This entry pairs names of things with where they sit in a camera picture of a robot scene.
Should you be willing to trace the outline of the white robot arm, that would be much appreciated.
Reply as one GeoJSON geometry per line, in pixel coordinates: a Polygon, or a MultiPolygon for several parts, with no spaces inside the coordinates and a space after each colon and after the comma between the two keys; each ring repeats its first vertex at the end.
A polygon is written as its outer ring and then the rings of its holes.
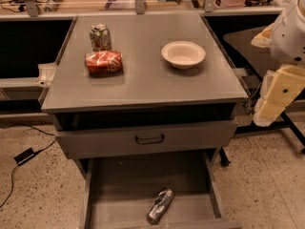
{"type": "Polygon", "coordinates": [[[280,63],[275,72],[268,70],[263,77],[254,107],[254,124],[268,127],[305,89],[305,0],[291,0],[251,44],[269,48],[280,63]]]}

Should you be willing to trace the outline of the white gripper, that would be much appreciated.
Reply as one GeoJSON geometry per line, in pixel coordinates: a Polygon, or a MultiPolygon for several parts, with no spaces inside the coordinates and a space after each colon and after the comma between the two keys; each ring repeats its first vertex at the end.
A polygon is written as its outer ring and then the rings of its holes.
{"type": "MultiPolygon", "coordinates": [[[[259,48],[271,46],[271,34],[274,25],[266,27],[256,35],[251,44],[259,48]]],[[[282,64],[273,71],[267,71],[260,89],[260,97],[254,107],[254,124],[260,127],[270,126],[305,89],[305,67],[282,64]]]]}

